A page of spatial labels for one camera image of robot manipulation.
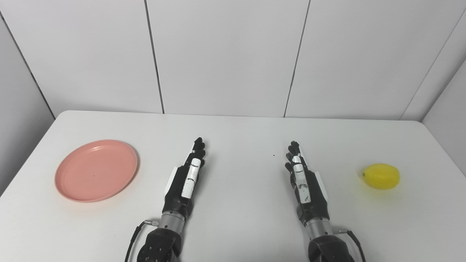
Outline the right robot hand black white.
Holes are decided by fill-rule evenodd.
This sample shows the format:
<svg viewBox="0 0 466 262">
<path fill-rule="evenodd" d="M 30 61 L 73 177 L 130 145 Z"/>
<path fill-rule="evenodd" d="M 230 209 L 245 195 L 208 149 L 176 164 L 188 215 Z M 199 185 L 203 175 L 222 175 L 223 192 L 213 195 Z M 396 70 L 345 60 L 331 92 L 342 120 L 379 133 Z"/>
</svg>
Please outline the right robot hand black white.
<svg viewBox="0 0 466 262">
<path fill-rule="evenodd" d="M 303 225 L 313 219 L 330 220 L 328 202 L 318 176 L 311 171 L 297 141 L 291 141 L 285 167 L 297 199 L 297 216 Z"/>
</svg>

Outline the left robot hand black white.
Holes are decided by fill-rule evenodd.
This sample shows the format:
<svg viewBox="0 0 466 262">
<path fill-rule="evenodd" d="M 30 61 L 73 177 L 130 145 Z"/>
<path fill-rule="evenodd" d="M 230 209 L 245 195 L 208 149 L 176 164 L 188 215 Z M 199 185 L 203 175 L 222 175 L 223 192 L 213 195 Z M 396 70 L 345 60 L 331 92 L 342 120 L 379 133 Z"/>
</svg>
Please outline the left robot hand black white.
<svg viewBox="0 0 466 262">
<path fill-rule="evenodd" d="M 201 137 L 194 141 L 193 147 L 185 163 L 176 168 L 168 192 L 165 194 L 165 203 L 162 212 L 180 214 L 188 219 L 194 208 L 193 194 L 200 170 L 205 164 L 205 143 Z"/>
</svg>

